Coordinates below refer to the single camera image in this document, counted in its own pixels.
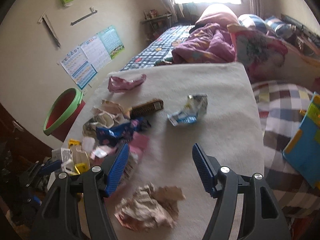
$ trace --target plaid blanket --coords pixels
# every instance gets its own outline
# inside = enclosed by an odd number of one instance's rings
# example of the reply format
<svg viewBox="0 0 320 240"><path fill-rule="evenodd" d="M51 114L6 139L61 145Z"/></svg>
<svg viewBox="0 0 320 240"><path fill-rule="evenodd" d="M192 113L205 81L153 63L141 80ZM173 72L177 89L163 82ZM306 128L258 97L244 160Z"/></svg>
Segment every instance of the plaid blanket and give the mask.
<svg viewBox="0 0 320 240"><path fill-rule="evenodd" d="M133 57L120 71L153 67L156 61L166 57L174 46L185 41L189 37L189 30L193 27L194 25L179 25L166 30L158 39Z"/></svg>
<svg viewBox="0 0 320 240"><path fill-rule="evenodd" d="M320 190L283 158L282 151L302 121L300 109L308 109L312 94L304 87L282 81L252 85L264 134L265 178L286 216L302 218L320 208Z"/></svg>

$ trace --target metal screw cap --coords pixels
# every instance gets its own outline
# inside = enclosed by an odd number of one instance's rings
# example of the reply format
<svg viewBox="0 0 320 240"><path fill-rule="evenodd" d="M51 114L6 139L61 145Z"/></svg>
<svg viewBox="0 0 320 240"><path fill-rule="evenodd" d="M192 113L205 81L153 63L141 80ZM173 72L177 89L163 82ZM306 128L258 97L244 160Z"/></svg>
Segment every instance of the metal screw cap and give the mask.
<svg viewBox="0 0 320 240"><path fill-rule="evenodd" d="M262 176L260 173L256 173L256 174L254 175L254 177L255 177L256 179L262 179L262 178L263 178L263 176Z"/></svg>
<svg viewBox="0 0 320 240"><path fill-rule="evenodd" d="M65 172L59 174L59 179L64 179L67 176Z"/></svg>
<svg viewBox="0 0 320 240"><path fill-rule="evenodd" d="M93 172L99 172L99 171L101 171L101 167L100 166L94 166L94 167L92 167L92 171Z"/></svg>
<svg viewBox="0 0 320 240"><path fill-rule="evenodd" d="M220 168L220 170L223 172L223 173L228 173L230 171L230 169L226 166L223 166Z"/></svg>

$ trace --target blue patterned pillow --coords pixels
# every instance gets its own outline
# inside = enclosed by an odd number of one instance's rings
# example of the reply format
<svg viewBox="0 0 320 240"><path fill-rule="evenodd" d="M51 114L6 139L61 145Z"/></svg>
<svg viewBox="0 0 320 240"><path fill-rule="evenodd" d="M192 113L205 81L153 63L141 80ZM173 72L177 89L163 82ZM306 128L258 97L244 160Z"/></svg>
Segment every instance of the blue patterned pillow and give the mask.
<svg viewBox="0 0 320 240"><path fill-rule="evenodd" d="M291 24L286 24L275 16L266 19L266 23L283 39L288 39L293 34Z"/></svg>
<svg viewBox="0 0 320 240"><path fill-rule="evenodd" d="M238 18L238 21L243 27L259 30L264 34L267 34L268 31L273 31L263 19L254 14L243 14Z"/></svg>

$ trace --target blue wrapper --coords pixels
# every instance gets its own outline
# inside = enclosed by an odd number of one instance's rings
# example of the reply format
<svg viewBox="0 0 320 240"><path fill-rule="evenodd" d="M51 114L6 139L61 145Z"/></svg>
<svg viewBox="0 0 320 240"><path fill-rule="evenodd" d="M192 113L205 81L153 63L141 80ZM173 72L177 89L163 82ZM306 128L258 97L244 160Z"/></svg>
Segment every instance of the blue wrapper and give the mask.
<svg viewBox="0 0 320 240"><path fill-rule="evenodd" d="M208 99L206 94L189 95L183 109L168 114L168 119L173 126L195 123L207 113Z"/></svg>
<svg viewBox="0 0 320 240"><path fill-rule="evenodd" d="M145 118L139 117L110 129L96 127L96 134L100 145L115 147L118 143L130 142L132 140L133 132L146 130L150 126L151 125Z"/></svg>

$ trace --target alphabet chart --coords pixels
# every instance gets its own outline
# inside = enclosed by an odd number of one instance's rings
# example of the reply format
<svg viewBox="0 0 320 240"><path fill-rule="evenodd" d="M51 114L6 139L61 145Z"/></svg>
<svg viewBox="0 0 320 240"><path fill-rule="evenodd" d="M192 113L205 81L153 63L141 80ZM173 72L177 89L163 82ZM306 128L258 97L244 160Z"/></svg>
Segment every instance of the alphabet chart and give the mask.
<svg viewBox="0 0 320 240"><path fill-rule="evenodd" d="M80 47L96 71L101 70L111 61L109 53L97 35L82 43Z"/></svg>
<svg viewBox="0 0 320 240"><path fill-rule="evenodd" d="M80 89L124 50L115 28L109 26L70 51L60 61Z"/></svg>
<svg viewBox="0 0 320 240"><path fill-rule="evenodd" d="M101 39L103 45L110 54L111 59L124 49L124 45L122 44L117 31L112 25L99 32L98 37Z"/></svg>
<svg viewBox="0 0 320 240"><path fill-rule="evenodd" d="M70 51L60 63L80 89L97 74L80 46Z"/></svg>

